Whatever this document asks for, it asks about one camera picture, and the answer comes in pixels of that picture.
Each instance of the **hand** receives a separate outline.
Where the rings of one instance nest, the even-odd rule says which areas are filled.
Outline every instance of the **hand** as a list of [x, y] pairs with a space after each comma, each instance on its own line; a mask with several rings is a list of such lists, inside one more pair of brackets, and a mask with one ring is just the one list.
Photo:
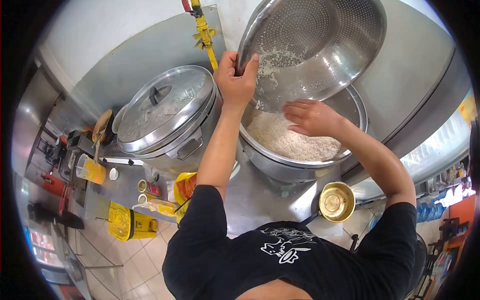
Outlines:
[[235, 51], [223, 53], [218, 69], [213, 73], [213, 78], [223, 96], [223, 111], [243, 113], [255, 92], [258, 59], [258, 53], [254, 53], [245, 68], [245, 73], [235, 77], [237, 53]]
[[342, 131], [340, 127], [347, 120], [327, 104], [315, 100], [287, 101], [282, 111], [285, 118], [297, 124], [290, 125], [288, 130], [307, 136], [330, 136], [338, 139]]

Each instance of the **yellow gas pipe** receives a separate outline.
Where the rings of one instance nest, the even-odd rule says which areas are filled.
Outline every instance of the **yellow gas pipe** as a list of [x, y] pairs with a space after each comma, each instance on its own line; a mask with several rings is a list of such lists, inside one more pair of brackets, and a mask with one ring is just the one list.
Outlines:
[[215, 53], [213, 51], [212, 37], [215, 35], [215, 29], [209, 29], [208, 24], [205, 20], [202, 7], [199, 0], [191, 0], [192, 10], [190, 14], [195, 17], [197, 21], [197, 34], [193, 35], [193, 38], [198, 39], [198, 42], [195, 44], [195, 47], [198, 47], [200, 51], [204, 48], [207, 49], [208, 58], [212, 64], [212, 68], [215, 71], [218, 68], [218, 63], [216, 61]]

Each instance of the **person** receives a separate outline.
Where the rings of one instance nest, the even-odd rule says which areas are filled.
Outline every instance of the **person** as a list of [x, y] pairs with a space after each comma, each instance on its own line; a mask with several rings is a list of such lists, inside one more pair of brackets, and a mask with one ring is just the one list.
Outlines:
[[63, 224], [66, 227], [85, 229], [82, 219], [67, 210], [63, 211], [63, 214], [59, 215], [51, 212], [49, 209], [44, 208], [40, 202], [36, 202], [33, 204], [29, 203], [27, 205], [27, 211], [28, 218], [38, 224], [42, 224], [43, 222], [53, 223], [53, 220], [55, 219], [57, 223]]
[[307, 136], [330, 136], [350, 149], [387, 198], [385, 212], [356, 253], [314, 236], [297, 222], [275, 222], [230, 239], [223, 201], [242, 114], [253, 96], [259, 56], [235, 77], [236, 52], [214, 72], [224, 104], [197, 174], [191, 204], [168, 243], [163, 276], [178, 300], [403, 299], [414, 265], [413, 182], [384, 145], [319, 101], [283, 106]]

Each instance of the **pot lid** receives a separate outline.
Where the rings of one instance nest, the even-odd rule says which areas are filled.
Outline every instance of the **pot lid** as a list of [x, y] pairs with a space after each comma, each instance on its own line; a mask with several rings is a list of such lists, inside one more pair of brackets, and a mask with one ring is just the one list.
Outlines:
[[199, 66], [177, 67], [155, 77], [128, 105], [118, 128], [119, 147], [136, 153], [158, 144], [200, 109], [213, 87], [212, 75]]

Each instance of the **white graphic print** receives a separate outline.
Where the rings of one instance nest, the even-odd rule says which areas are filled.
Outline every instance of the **white graphic print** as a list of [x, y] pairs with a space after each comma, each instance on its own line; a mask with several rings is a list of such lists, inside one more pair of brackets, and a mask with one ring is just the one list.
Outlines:
[[315, 244], [313, 238], [315, 235], [311, 232], [304, 232], [296, 229], [278, 228], [260, 230], [264, 234], [268, 234], [278, 238], [276, 243], [265, 243], [260, 248], [263, 252], [269, 255], [276, 255], [279, 257], [278, 263], [293, 264], [298, 259], [298, 252], [309, 251], [311, 248], [297, 247], [301, 244]]

